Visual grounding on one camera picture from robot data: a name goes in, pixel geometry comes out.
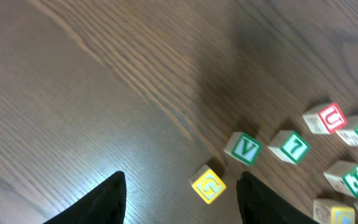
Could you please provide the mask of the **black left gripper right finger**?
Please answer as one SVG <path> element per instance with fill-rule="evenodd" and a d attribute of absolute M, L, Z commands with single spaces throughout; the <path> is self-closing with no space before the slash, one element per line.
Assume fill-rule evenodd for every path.
<path fill-rule="evenodd" d="M 243 224 L 317 224 L 249 171 L 241 174 L 236 190 Z"/>

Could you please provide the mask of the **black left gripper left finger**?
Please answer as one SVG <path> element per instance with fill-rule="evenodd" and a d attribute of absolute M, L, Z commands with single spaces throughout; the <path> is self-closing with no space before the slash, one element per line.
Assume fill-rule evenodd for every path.
<path fill-rule="evenodd" d="M 123 224 L 126 196 L 125 175 L 117 171 L 45 224 Z"/>

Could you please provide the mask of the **yellow C block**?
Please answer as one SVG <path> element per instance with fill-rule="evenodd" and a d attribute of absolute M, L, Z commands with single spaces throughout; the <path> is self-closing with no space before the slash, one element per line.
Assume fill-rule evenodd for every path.
<path fill-rule="evenodd" d="M 356 213 L 346 204 L 319 198 L 313 200 L 313 219 L 323 224 L 355 224 Z"/>

